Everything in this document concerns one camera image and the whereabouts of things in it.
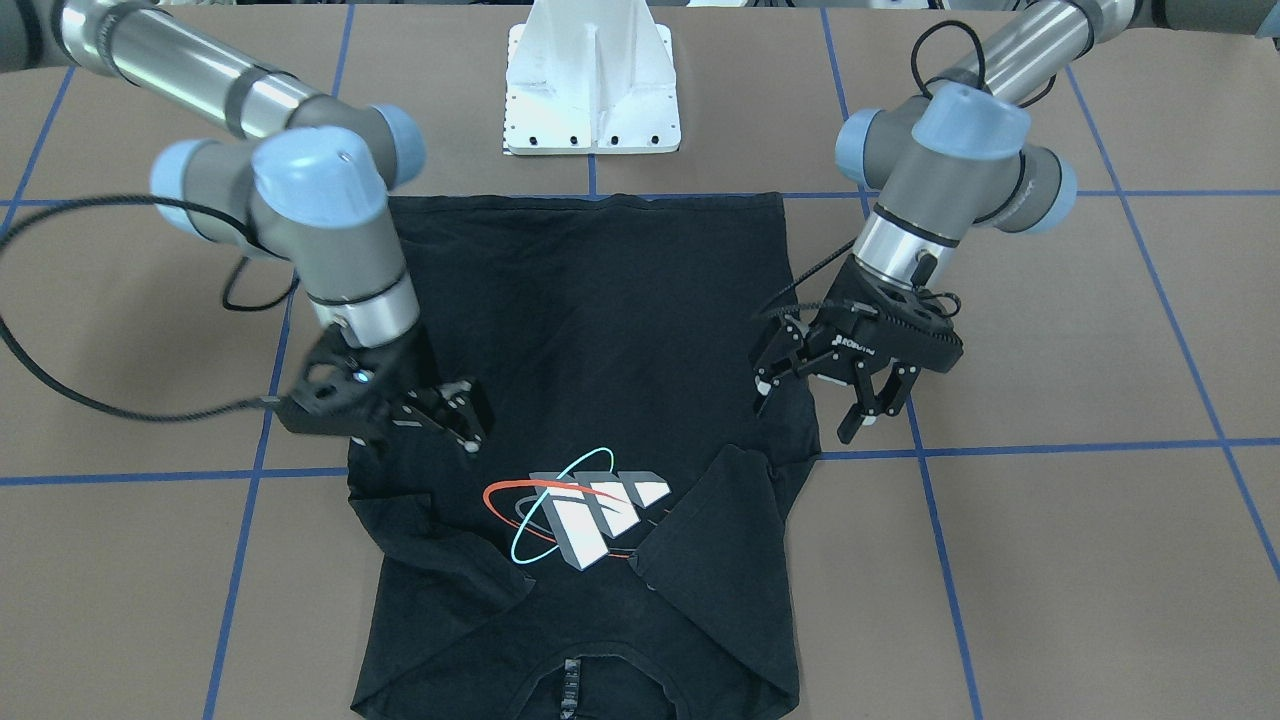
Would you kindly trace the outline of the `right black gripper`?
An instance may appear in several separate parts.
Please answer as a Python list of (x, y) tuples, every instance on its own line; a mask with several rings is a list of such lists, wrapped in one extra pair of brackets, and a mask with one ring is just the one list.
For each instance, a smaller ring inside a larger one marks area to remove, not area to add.
[(349, 452), (369, 461), (399, 456), (394, 427), (443, 433), (466, 454), (480, 451), (493, 428), (492, 405), (474, 378), (430, 386), (438, 374), (422, 325), (376, 347), (349, 343), (346, 331), (329, 324), (292, 388), (276, 397), (285, 429), (349, 437)]

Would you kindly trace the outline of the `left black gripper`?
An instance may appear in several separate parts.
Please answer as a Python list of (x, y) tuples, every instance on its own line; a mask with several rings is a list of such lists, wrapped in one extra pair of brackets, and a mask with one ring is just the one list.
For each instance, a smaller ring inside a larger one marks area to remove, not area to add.
[[(782, 387), (812, 375), (851, 383), (855, 402), (836, 429), (850, 445), (863, 427), (902, 411), (922, 369), (947, 373), (963, 354), (952, 320), (937, 306), (847, 256), (812, 323), (767, 318), (750, 355), (753, 411), (763, 415)], [(877, 389), (874, 372), (886, 366), (888, 377)]]

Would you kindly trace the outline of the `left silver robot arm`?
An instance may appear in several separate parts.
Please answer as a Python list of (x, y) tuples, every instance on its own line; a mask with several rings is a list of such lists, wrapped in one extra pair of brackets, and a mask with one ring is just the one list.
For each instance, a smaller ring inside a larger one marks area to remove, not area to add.
[(846, 443), (900, 414), (923, 373), (954, 369), (961, 304), (940, 288), (941, 275), (973, 228), (1039, 233), (1070, 213), (1076, 173), (1028, 141), (1028, 109), (1137, 10), (1134, 1), (1032, 1), (987, 40), (955, 20), (972, 41), (968, 56), (932, 78), (911, 64), (911, 97), (846, 119), (836, 164), (877, 197), (858, 236), (832, 254), (840, 269), (812, 319), (780, 296), (760, 309), (769, 327), (751, 360), (756, 413), (795, 380), (846, 386), (854, 401), (837, 429)]

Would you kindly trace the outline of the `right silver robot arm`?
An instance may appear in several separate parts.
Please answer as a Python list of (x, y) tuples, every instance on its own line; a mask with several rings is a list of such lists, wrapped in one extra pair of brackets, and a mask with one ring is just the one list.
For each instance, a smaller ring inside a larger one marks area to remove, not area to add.
[(323, 336), (288, 392), (229, 411), (262, 407), (291, 432), (364, 443), (421, 428), (479, 451), (486, 410), (471, 379), (436, 374), (390, 214), (390, 191), (426, 158), (408, 114), (353, 108), (150, 1), (5, 1), (3, 69), (45, 67), (123, 79), (230, 133), (172, 145), (150, 193), (108, 197), (294, 268)]

